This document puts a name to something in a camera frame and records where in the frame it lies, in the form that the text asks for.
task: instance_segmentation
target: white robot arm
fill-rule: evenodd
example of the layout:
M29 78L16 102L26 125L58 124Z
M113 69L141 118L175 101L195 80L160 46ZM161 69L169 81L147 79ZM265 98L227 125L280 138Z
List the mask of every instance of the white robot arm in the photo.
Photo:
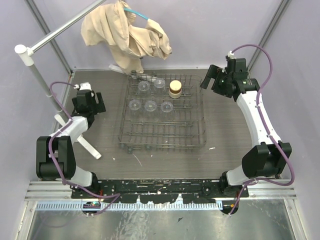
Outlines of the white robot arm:
M57 161L63 176L69 182L99 191L97 176L93 172L85 171L77 166L73 143L88 130L95 120L95 115L106 111L100 92L95 93L88 82L78 86L76 97L72 99L74 111L72 118L66 123L67 128L61 127L50 136L41 136L36 142L36 174L40 179L59 180L60 174L53 163L53 157Z
M286 161L275 147L261 121L257 108L257 94L260 88L254 78L249 78L246 59L226 57L227 67L222 69L211 65L200 87L207 89L211 79L214 79L212 90L225 97L233 98L240 107L251 135L252 149L242 158L242 164L226 171L220 177L220 190L223 192L229 186L241 186L243 182L257 177L271 177L282 173ZM258 103L264 116L270 135L280 145L287 157L291 154L289 143L283 143L274 130L262 98Z

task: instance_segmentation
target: white debris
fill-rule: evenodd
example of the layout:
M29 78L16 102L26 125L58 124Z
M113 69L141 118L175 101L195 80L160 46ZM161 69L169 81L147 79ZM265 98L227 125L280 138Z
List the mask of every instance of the white debris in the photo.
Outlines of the white debris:
M134 155L133 153L132 153L132 155L138 160L138 162L140 163L140 166L142 167L142 164L141 164L141 162L139 161L139 159L137 158L137 156Z

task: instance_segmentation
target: dish rack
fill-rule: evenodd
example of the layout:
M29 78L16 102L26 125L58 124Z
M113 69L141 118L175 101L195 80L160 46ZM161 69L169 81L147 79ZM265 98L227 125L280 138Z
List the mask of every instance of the dish rack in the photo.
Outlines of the dish rack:
M166 82L166 93L157 95L153 91L156 78ZM149 81L151 95L144 98L138 94L140 81ZM173 80L182 83L182 95L173 99L169 96L169 85ZM123 111L121 115L119 144L128 153L134 149L198 149L206 144L206 124L204 118L203 94L200 86L201 78L189 74L131 74L125 91ZM142 101L154 100L157 107L170 101L173 104L172 119L131 119L129 102L132 99Z

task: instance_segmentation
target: table surface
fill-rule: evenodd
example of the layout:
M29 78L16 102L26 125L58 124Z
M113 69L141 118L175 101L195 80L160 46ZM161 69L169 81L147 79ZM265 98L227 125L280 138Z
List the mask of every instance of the table surface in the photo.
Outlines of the table surface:
M194 74L202 79L206 70L157 70L146 73ZM167 179L218 178L224 171L238 167L251 149L251 137L243 113L233 99L203 90L203 108L207 142L199 150L153 149L134 150L128 154L119 148L119 127L127 76L105 70L76 71L74 84L90 82L95 92L101 92L106 112L98 114L92 127L84 133L101 154L94 159L81 145L73 150L77 165L97 174L99 179ZM70 90L67 109L72 111Z

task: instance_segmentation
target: cloth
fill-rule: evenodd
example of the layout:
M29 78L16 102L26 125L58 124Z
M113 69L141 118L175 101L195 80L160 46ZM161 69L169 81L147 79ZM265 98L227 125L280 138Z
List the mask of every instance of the cloth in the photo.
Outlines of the cloth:
M126 73L143 73L141 57L166 59L172 49L161 26L148 19L145 28L132 26L136 15L124 11L130 8L118 0L115 4L98 6L83 20L81 35L87 46L106 43L118 66Z

